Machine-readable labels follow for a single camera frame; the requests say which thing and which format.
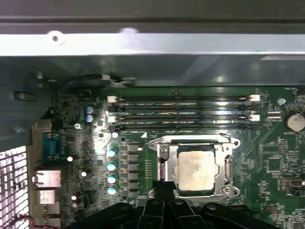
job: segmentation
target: ram slot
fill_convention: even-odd
[[[126,125],[122,131],[137,130],[202,130],[202,129],[251,129],[250,124],[187,124],[187,125]]]
[[[215,107],[183,107],[183,106],[146,106],[145,108],[141,108],[139,106],[128,106],[122,107],[122,112],[145,112],[153,111],[153,112],[177,112],[177,111],[184,111],[184,112],[204,112],[204,111],[247,111],[251,110],[251,106],[248,105],[240,105],[240,106],[232,106],[232,107],[222,107],[222,106],[215,106]]]
[[[246,115],[231,115],[231,116],[220,116],[214,115],[211,117],[200,117],[200,116],[190,116],[190,117],[178,117],[178,116],[163,116],[163,117],[138,117],[135,119],[131,118],[120,118],[121,122],[171,122],[171,121],[180,121],[180,122],[200,122],[200,121],[214,121],[214,120],[226,120],[226,121],[240,121],[240,120],[248,120],[249,117]]]
[[[213,102],[243,102],[249,101],[249,96],[204,96],[204,97],[126,97],[120,99],[124,102],[149,102],[149,103],[159,103],[174,101],[213,101]]]

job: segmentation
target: blue capacitor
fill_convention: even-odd
[[[85,121],[88,122],[88,123],[92,122],[93,121],[93,116],[91,114],[86,115],[85,116]]]
[[[108,157],[113,157],[115,155],[115,149],[110,149],[107,151],[106,155]]]
[[[92,106],[87,106],[87,107],[85,108],[85,112],[86,112],[87,114],[92,114],[92,113],[93,113],[93,107],[92,107]]]

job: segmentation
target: red wire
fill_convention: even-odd
[[[3,229],[11,229],[12,226],[14,226],[18,221],[21,221],[21,220],[28,220],[29,221],[29,225],[32,226],[33,228],[61,229],[61,227],[55,227],[55,226],[50,226],[50,225],[35,225],[33,217],[32,216],[28,216],[28,215],[20,216],[20,217],[14,219],[12,222],[10,222]]]

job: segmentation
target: white grille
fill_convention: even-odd
[[[26,147],[0,153],[0,228],[20,215],[29,214]],[[17,221],[10,229],[28,229],[29,221]]]

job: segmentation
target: green circuit board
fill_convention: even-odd
[[[219,98],[250,95],[259,95],[259,100],[243,100],[242,103],[229,100],[228,104],[218,102],[219,105],[215,105]],[[114,97],[107,101],[108,96],[115,96],[115,101],[112,101]],[[184,114],[184,118],[188,118],[185,124],[178,125],[180,119],[164,122],[167,115],[172,117],[181,112],[180,108],[171,107],[172,103],[184,98],[198,101],[206,97],[209,97],[207,104],[196,108],[204,110],[204,115],[229,115],[238,120],[207,118],[199,124],[193,123],[187,116],[194,114],[191,110]],[[152,110],[153,106],[161,108]],[[157,178],[157,154],[146,146],[149,141],[165,135],[227,134],[241,141],[240,147],[233,151],[232,161],[234,186],[240,189],[240,194],[222,204],[246,205],[257,212],[261,220],[284,229],[304,228],[304,187],[289,187],[282,179],[289,176],[305,180],[302,177],[305,173],[305,132],[287,127],[288,115],[305,112],[305,95],[298,93],[297,88],[75,89],[58,94],[53,109],[55,128],[51,137],[59,137],[61,143],[60,156],[49,163],[65,163],[68,156],[78,156],[67,165],[70,168],[67,192],[60,200],[62,226],[117,202],[136,206],[137,199],[147,198],[152,180]],[[157,112],[163,114],[162,120],[150,121]],[[250,114],[259,115],[259,120],[252,122],[241,118]],[[127,115],[130,115],[129,121],[125,119]],[[115,169],[109,171],[109,165]],[[87,168],[90,174],[82,177],[81,172]],[[130,169],[137,172],[136,178],[132,178],[132,187],[128,177]],[[111,184],[108,178],[113,174],[116,180]],[[115,194],[109,194],[109,189],[115,190]],[[71,196],[77,191],[82,193],[81,202],[73,205]]]

